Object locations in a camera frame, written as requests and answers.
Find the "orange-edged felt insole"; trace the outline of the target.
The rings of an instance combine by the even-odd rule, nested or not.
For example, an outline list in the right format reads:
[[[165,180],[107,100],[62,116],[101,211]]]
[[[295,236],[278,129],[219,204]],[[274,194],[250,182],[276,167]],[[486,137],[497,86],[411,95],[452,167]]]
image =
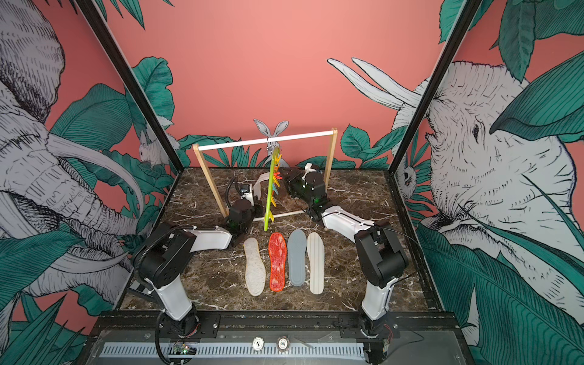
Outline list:
[[[269,239],[269,257],[269,287],[273,292],[280,292],[285,286],[285,267],[287,261],[287,244],[282,234],[271,234]]]

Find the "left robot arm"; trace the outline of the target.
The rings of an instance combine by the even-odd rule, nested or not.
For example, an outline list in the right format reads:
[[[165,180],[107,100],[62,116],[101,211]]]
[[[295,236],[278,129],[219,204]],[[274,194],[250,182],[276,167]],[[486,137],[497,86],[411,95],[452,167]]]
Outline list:
[[[249,233],[261,207],[252,184],[234,177],[228,189],[232,186],[240,198],[228,202],[228,216],[222,224],[213,228],[160,224],[132,257],[136,281],[156,293],[163,304],[162,321],[180,337],[194,335],[199,329],[196,308],[180,279],[191,257],[196,252],[235,247]]]

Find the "grey bubbled foam insole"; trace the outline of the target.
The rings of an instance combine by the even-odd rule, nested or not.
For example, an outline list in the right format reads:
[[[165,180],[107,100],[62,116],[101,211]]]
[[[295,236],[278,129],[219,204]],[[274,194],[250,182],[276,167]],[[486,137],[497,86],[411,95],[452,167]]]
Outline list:
[[[288,277],[292,286],[300,287],[306,281],[306,252],[307,236],[302,230],[296,229],[287,242]]]

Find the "white thin insole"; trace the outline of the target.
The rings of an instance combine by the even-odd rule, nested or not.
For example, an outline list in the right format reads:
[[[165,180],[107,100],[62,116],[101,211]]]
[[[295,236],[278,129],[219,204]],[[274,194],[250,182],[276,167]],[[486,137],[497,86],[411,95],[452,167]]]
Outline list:
[[[259,176],[259,178],[255,182],[255,184],[253,185],[253,195],[257,199],[261,199],[261,197],[262,197],[261,183],[262,182],[265,182],[265,181],[269,181],[269,175],[270,175],[269,172],[268,173],[263,173],[262,175]]]

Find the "white striped fabric insole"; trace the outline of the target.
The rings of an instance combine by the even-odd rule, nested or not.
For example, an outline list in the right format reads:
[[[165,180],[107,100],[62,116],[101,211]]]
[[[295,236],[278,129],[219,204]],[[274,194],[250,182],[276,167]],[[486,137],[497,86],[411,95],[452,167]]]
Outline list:
[[[321,294],[324,290],[325,248],[321,236],[316,232],[307,237],[307,253],[310,261],[310,291]]]

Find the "yellow-edged felt insole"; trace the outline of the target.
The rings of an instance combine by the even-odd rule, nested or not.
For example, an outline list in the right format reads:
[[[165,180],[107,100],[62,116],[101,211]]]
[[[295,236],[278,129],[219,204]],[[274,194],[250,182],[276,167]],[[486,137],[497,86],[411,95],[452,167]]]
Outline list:
[[[266,284],[266,267],[259,252],[258,240],[246,239],[243,249],[246,256],[246,287],[253,297],[258,297],[264,291]]]

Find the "green clothes hanger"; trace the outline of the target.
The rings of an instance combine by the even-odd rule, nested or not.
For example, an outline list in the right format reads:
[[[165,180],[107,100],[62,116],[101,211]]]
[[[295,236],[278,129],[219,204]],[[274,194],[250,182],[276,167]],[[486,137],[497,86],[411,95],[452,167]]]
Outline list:
[[[271,211],[271,207],[276,206],[275,200],[274,200],[274,190],[275,190],[275,187],[278,185],[276,182],[276,180],[277,180],[276,174],[278,173],[278,168],[280,166],[280,160],[281,160],[280,148],[276,148],[272,153],[272,162],[271,162],[270,170],[269,170],[269,185],[268,185],[268,194],[267,194],[267,199],[266,199],[266,212],[265,212],[265,215],[263,218],[264,231],[268,231],[269,224],[275,220],[274,216],[272,214],[272,211]]]

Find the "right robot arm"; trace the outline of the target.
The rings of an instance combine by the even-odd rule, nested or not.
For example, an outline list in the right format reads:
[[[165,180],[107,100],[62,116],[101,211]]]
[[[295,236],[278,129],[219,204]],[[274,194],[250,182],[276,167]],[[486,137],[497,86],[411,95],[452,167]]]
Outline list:
[[[368,338],[387,333],[390,298],[408,267],[408,257],[391,224],[387,220],[365,220],[330,200],[324,175],[319,170],[286,168],[282,176],[287,193],[307,204],[307,214],[312,221],[355,244],[367,280],[360,305],[360,330]]]

